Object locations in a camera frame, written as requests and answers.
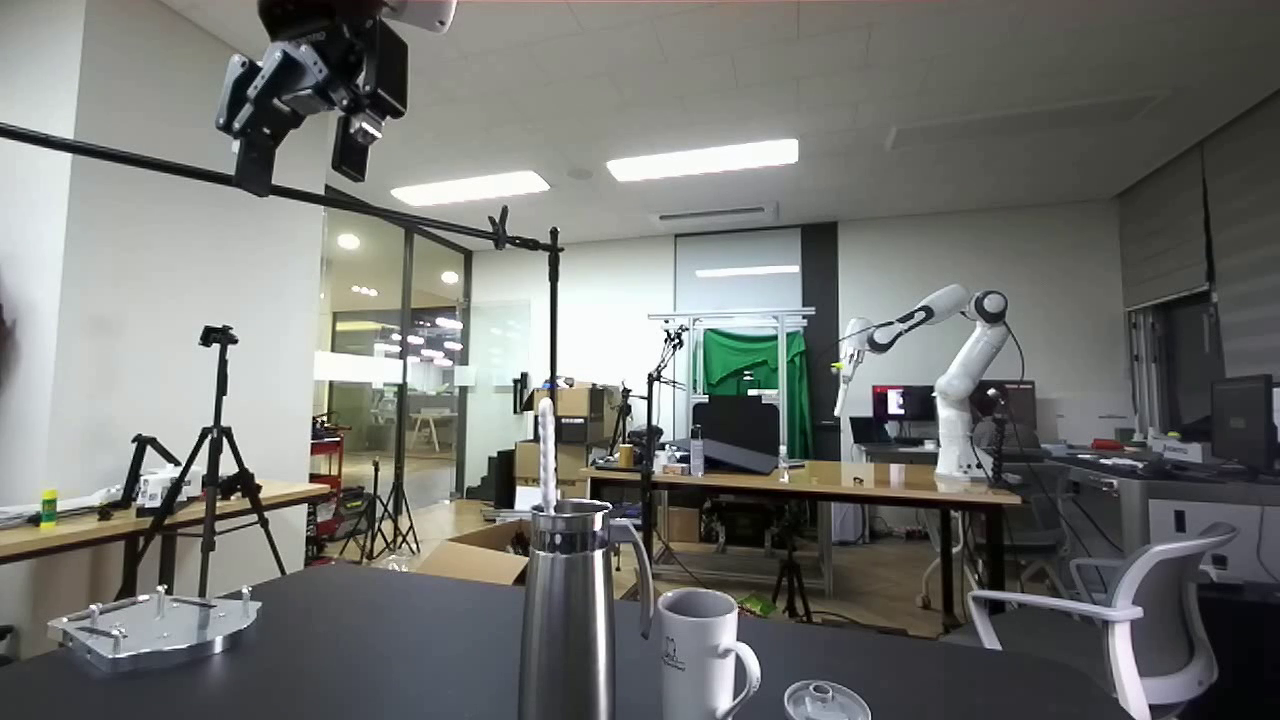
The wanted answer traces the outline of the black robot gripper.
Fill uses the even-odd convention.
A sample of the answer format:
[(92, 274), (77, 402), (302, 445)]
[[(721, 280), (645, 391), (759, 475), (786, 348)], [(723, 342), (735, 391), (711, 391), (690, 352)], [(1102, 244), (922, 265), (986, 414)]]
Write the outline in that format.
[(382, 0), (254, 0), (262, 56), (230, 56), (217, 129), (236, 139), (236, 184), (267, 198), (281, 139), (307, 116), (337, 112), (332, 169), (366, 178), (382, 121), (407, 112), (407, 43)]

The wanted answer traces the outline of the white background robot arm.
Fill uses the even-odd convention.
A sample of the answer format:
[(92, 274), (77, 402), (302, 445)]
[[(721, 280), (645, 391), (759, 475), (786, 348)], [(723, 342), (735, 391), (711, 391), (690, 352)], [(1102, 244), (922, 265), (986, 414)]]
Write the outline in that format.
[(974, 445), (972, 445), (972, 391), (1008, 345), (1008, 295), (999, 289), (969, 291), (964, 285), (943, 285), (916, 300), (910, 307), (885, 321), (846, 321), (840, 333), (837, 359), (837, 402), (830, 417), (853, 417), (853, 384), (866, 358), (887, 358), (903, 337), (943, 325), (953, 316), (969, 316), (972, 333), (937, 382), (937, 485), (960, 490), (980, 475)]

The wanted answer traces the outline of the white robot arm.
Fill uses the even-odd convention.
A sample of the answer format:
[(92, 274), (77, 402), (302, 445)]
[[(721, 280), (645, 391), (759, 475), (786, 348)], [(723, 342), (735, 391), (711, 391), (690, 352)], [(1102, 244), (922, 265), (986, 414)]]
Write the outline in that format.
[(332, 169), (365, 180), (382, 121), (407, 112), (407, 41), (396, 24), (446, 33), (454, 0), (254, 0), (262, 56), (230, 56), (217, 129), (236, 144), (236, 184), (262, 198), (275, 149), (332, 112)]

